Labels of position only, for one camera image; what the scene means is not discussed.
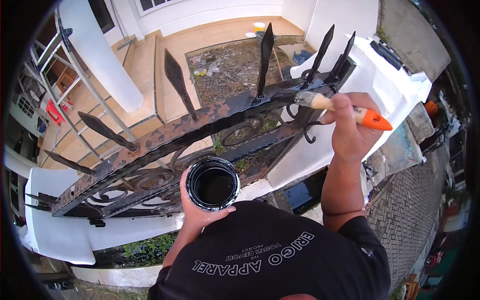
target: paint brush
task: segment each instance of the paint brush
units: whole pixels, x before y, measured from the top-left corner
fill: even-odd
[[[286,90],[277,92],[272,96],[272,100],[285,103],[298,104],[313,109],[327,109],[335,111],[332,99],[325,97],[320,93],[308,91]],[[358,124],[382,131],[392,130],[392,125],[379,113],[371,109],[360,106],[353,106],[355,120]]]

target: wooden handle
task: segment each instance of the wooden handle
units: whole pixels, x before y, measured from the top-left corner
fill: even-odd
[[[327,98],[322,94],[317,94],[313,98],[311,108],[335,111],[332,99]],[[371,109],[354,105],[353,111],[355,113],[355,121],[360,125],[383,131],[393,129],[392,125],[384,117]]]

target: person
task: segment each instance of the person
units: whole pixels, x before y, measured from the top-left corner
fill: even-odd
[[[321,118],[336,121],[321,196],[324,225],[259,201],[204,211],[187,196],[186,170],[185,221],[149,300],[386,298],[388,258],[365,217],[360,187],[361,161],[382,132],[358,125],[352,105],[380,111],[367,93],[332,101],[335,111]]]

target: forearm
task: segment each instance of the forearm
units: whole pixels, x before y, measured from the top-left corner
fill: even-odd
[[[360,166],[360,162],[346,162],[334,155],[322,188],[321,203],[325,215],[362,210]]]
[[[163,260],[163,267],[171,266],[175,261],[175,258],[177,258],[177,255],[180,253],[180,250],[182,250],[188,243],[196,240],[202,233],[202,229],[203,228],[190,224],[186,220],[180,229],[177,239]]]

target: red plastic stool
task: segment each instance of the red plastic stool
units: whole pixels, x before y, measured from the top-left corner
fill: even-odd
[[[68,108],[67,108],[66,105],[62,104],[61,108],[63,109],[63,111],[67,112]],[[47,111],[48,115],[52,118],[52,120],[55,122],[55,124],[57,124],[58,126],[60,126],[60,124],[62,122],[65,122],[65,119],[61,116],[61,114],[59,113],[59,111],[55,107],[55,104],[53,104],[52,99],[50,99],[48,101],[46,111]]]

